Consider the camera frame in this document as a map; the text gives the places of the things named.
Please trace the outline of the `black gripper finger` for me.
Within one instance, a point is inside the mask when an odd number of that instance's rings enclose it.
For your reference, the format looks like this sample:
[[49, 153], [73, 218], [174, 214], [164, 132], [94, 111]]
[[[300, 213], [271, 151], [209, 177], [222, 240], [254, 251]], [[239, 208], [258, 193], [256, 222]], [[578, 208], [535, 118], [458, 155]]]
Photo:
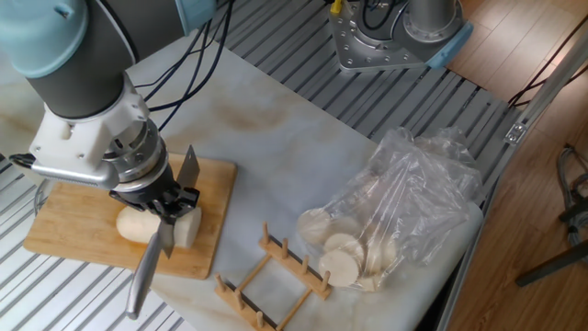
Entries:
[[195, 188], [181, 188], [174, 202], [174, 215], [184, 216], [198, 205], [200, 192]]
[[152, 200], [146, 204], [147, 210], [160, 218], [164, 223], [175, 225], [177, 216], [173, 210], [161, 200]]

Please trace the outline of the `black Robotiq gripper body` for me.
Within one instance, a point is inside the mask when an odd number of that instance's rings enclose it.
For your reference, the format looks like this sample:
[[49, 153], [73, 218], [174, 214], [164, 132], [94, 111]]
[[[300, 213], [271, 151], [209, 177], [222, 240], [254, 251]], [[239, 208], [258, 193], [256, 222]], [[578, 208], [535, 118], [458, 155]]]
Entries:
[[154, 211], [154, 202], [162, 204], [173, 203], [179, 196], [180, 186], [175, 182], [173, 170], [167, 167], [150, 184], [133, 188], [131, 191], [122, 192], [110, 190], [108, 195], [127, 206], [138, 211]]

